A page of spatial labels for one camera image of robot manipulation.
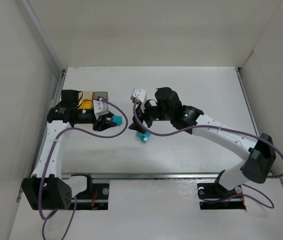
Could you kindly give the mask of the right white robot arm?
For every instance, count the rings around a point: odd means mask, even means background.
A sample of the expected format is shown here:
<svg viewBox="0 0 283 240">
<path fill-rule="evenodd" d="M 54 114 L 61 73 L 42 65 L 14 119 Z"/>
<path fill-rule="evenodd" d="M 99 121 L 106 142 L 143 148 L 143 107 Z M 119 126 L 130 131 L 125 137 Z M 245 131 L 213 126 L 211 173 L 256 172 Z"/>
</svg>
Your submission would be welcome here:
<svg viewBox="0 0 283 240">
<path fill-rule="evenodd" d="M 129 129 L 146 133 L 155 121 L 169 121 L 178 133 L 212 141 L 236 154 L 241 162 L 222 170 L 213 186 L 216 191 L 232 191 L 247 182 L 263 184 L 276 159 L 272 138 L 230 129 L 211 118 L 202 110 L 182 104 L 178 94 L 170 87 L 158 88 L 154 94 L 156 104 L 147 99 L 147 92 L 134 88 L 130 99 L 133 106 L 133 123 Z"/>
</svg>

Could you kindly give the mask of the teal lego piece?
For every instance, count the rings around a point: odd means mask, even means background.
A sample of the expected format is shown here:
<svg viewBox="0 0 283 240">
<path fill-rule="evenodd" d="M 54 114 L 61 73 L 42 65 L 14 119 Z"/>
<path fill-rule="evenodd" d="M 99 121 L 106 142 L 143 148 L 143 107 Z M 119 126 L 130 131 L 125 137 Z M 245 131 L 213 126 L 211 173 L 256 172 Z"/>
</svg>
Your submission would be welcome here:
<svg viewBox="0 0 283 240">
<path fill-rule="evenodd" d="M 150 137 L 149 132 L 141 133 L 141 132 L 136 132 L 136 136 L 141 140 L 141 142 L 146 143 L 149 140 Z"/>
</svg>

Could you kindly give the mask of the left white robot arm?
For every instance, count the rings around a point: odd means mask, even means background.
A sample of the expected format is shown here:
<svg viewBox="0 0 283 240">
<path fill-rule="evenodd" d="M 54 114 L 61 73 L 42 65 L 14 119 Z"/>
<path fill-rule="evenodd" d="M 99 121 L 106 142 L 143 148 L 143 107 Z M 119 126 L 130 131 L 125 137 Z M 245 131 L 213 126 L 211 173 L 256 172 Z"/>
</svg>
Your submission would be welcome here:
<svg viewBox="0 0 283 240">
<path fill-rule="evenodd" d="M 114 114 L 106 110 L 55 106 L 47 115 L 47 132 L 38 163 L 29 178 L 22 181 L 22 190 L 33 210 L 68 210 L 72 199 L 85 193 L 92 196 L 90 175 L 75 174 L 62 179 L 62 164 L 71 129 L 78 124 L 91 124 L 101 132 L 119 125 Z"/>
</svg>

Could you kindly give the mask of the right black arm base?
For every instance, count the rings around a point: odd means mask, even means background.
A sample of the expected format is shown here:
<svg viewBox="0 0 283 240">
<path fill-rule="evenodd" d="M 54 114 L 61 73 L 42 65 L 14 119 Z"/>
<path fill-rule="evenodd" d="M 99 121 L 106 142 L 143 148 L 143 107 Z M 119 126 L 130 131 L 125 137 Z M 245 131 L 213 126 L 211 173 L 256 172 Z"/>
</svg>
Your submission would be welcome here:
<svg viewBox="0 0 283 240">
<path fill-rule="evenodd" d="M 246 210 L 242 186 L 227 190 L 214 182 L 197 182 L 201 210 Z"/>
</svg>

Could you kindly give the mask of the teal lego block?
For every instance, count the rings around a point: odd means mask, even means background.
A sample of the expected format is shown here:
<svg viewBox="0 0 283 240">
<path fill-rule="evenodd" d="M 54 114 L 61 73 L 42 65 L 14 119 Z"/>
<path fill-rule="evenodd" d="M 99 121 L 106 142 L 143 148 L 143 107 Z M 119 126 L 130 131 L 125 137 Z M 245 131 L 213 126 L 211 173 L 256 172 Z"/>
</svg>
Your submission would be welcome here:
<svg viewBox="0 0 283 240">
<path fill-rule="evenodd" d="M 120 126 L 123 123 L 123 119 L 120 115 L 113 115 L 110 120 L 117 126 Z"/>
</svg>

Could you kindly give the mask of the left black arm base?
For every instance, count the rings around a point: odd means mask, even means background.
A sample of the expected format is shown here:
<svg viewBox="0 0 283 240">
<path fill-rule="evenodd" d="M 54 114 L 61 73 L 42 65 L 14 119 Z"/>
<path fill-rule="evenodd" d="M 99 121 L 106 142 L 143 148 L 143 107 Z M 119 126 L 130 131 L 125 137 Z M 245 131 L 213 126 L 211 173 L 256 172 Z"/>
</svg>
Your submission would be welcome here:
<svg viewBox="0 0 283 240">
<path fill-rule="evenodd" d="M 80 175 L 87 181 L 86 190 L 76 194 L 77 211 L 106 211 L 109 207 L 110 181 L 94 179 L 90 175 Z"/>
</svg>

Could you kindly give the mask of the yellow round lego with sticker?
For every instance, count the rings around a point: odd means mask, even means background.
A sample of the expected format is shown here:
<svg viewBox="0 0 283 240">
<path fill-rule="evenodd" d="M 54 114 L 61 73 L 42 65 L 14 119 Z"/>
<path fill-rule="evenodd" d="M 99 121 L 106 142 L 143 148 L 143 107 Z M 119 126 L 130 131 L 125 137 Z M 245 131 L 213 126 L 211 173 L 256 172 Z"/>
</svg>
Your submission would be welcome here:
<svg viewBox="0 0 283 240">
<path fill-rule="evenodd" d="M 78 109 L 89 110 L 93 108 L 93 101 L 91 99 L 84 99 L 77 106 Z"/>
</svg>

